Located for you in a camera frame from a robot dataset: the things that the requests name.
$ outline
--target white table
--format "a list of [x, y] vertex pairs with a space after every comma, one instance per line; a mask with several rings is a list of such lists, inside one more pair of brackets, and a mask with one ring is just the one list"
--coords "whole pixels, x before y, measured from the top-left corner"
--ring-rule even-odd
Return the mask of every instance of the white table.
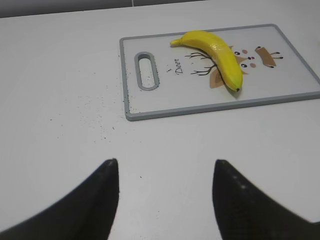
[[122, 37], [274, 23], [319, 76], [319, 9], [318, 0], [214, 0], [0, 19], [0, 230], [112, 157], [111, 240], [221, 239], [218, 158], [320, 221], [320, 99], [129, 122], [119, 58]]

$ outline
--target banana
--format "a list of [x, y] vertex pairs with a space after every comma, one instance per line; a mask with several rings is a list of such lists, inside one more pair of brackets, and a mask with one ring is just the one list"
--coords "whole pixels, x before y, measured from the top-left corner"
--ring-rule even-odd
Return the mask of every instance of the banana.
[[216, 63], [223, 81], [238, 92], [243, 84], [242, 70], [229, 46], [217, 35], [206, 31], [189, 31], [182, 38], [170, 42], [171, 46], [186, 45], [205, 51]]

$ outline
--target banana tip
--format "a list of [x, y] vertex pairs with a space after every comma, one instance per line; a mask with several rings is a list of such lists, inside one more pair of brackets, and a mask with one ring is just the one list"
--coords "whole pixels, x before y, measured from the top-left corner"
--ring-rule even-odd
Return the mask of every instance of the banana tip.
[[170, 45], [174, 46], [174, 45], [180, 45], [181, 44], [181, 39], [176, 39], [176, 40], [172, 40], [170, 42]]

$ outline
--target deer ear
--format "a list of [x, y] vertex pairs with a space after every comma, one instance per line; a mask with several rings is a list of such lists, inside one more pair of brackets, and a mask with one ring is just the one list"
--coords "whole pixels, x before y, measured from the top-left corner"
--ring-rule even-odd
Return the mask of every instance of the deer ear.
[[215, 89], [218, 87], [223, 86], [225, 83], [222, 80], [221, 74], [218, 69], [215, 69], [211, 74], [210, 74], [210, 88]]

